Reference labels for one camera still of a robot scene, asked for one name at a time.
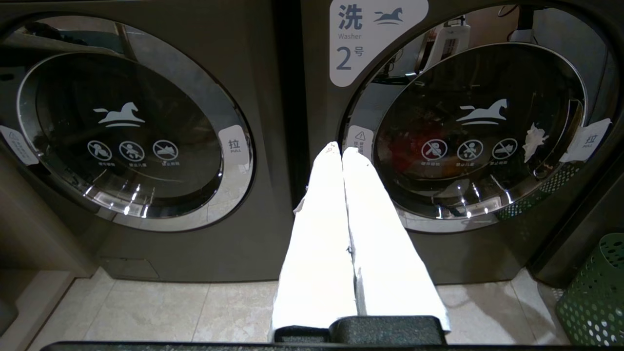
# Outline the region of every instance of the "beige floor tile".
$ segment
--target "beige floor tile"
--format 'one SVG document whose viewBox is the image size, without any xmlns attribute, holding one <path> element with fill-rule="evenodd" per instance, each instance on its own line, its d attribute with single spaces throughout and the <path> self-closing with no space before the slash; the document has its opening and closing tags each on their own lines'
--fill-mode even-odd
<svg viewBox="0 0 624 351">
<path fill-rule="evenodd" d="M 193 341 L 266 342 L 277 282 L 213 284 Z"/>
<path fill-rule="evenodd" d="M 29 351 L 57 341 L 82 340 L 114 282 L 102 268 L 90 279 L 75 279 Z"/>
<path fill-rule="evenodd" d="M 191 341 L 209 286 L 118 280 L 85 340 Z"/>
<path fill-rule="evenodd" d="M 523 269 L 512 285 L 538 345 L 569 345 L 570 342 L 555 315 L 555 300 L 550 288 L 531 278 Z M 540 288 L 547 295 L 540 294 Z"/>
<path fill-rule="evenodd" d="M 442 285 L 449 344 L 533 344 L 535 339 L 510 282 Z"/>
</svg>

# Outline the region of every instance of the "green perforated basket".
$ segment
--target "green perforated basket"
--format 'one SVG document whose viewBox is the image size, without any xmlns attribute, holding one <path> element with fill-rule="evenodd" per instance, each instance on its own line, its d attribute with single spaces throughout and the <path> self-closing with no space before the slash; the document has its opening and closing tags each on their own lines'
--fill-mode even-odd
<svg viewBox="0 0 624 351">
<path fill-rule="evenodd" d="M 557 317 L 575 345 L 624 345 L 624 234 L 600 240 L 557 302 Z"/>
</svg>

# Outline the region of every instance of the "white horse logo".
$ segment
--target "white horse logo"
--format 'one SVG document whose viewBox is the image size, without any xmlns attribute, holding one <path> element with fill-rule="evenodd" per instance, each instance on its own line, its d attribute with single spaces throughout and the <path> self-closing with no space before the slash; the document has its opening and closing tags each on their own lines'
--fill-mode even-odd
<svg viewBox="0 0 624 351">
<path fill-rule="evenodd" d="M 459 106 L 462 110 L 474 110 L 470 112 L 468 116 L 461 117 L 458 122 L 471 121 L 473 119 L 500 119 L 506 121 L 507 119 L 500 115 L 500 108 L 507 108 L 507 99 L 501 99 L 493 103 L 488 109 L 475 109 L 474 106 Z M 462 123 L 462 126 L 468 126 L 470 124 L 498 124 L 494 121 L 472 121 Z"/>
<path fill-rule="evenodd" d="M 141 122 L 141 123 L 145 123 L 145 121 L 143 121 L 140 118 L 136 118 L 134 116 L 134 111 L 138 111 L 139 109 L 137 108 L 137 106 L 134 104 L 134 102 L 126 102 L 126 104 L 124 104 L 124 106 L 121 108 L 121 111 L 117 112 L 117 111 L 108 111 L 107 109 L 94 109 L 94 112 L 106 112 L 106 117 L 104 119 L 102 119 L 101 121 L 99 121 L 98 123 L 108 123 L 108 122 L 115 122 L 115 121 L 124 121 L 121 123 L 113 123 L 113 124 L 109 124 L 106 126 L 106 128 L 109 127 L 140 127 L 140 124 L 135 124 L 135 123 L 128 123 L 128 122 Z"/>
</svg>

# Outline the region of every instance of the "warning sticker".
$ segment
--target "warning sticker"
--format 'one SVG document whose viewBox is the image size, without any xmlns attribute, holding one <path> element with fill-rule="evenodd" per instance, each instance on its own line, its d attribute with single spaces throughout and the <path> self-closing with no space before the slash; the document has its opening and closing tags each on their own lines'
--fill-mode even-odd
<svg viewBox="0 0 624 351">
<path fill-rule="evenodd" d="M 611 120 L 607 118 L 579 128 L 568 146 L 568 151 L 563 154 L 559 162 L 587 161 L 596 151 L 610 124 Z"/>
<path fill-rule="evenodd" d="M 32 153 L 22 133 L 5 126 L 0 126 L 0 132 L 7 144 L 9 144 L 9 147 L 11 147 L 11 150 L 15 153 L 15 156 L 25 165 L 39 163 L 39 159 Z"/>
<path fill-rule="evenodd" d="M 373 135 L 374 133 L 370 129 L 360 126 L 351 126 L 347 133 L 345 149 L 347 147 L 357 147 L 360 154 L 371 160 L 373 154 Z"/>
<path fill-rule="evenodd" d="M 247 138 L 238 124 L 219 131 L 223 158 L 230 164 L 248 164 L 249 147 Z"/>
<path fill-rule="evenodd" d="M 427 0 L 334 0 L 329 7 L 329 78 L 349 86 L 377 55 L 420 23 Z"/>
</svg>

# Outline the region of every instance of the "front-loading washer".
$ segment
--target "front-loading washer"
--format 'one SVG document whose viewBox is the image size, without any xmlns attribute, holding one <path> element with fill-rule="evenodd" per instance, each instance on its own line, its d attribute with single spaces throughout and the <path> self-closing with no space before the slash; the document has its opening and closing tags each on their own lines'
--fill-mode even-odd
<svg viewBox="0 0 624 351">
<path fill-rule="evenodd" d="M 3 152 L 111 276 L 278 277 L 273 23 L 271 1 L 0 2 Z"/>
<path fill-rule="evenodd" d="M 513 278 L 622 139 L 620 2 L 301 6 L 310 153 L 372 161 L 437 284 Z"/>
</svg>

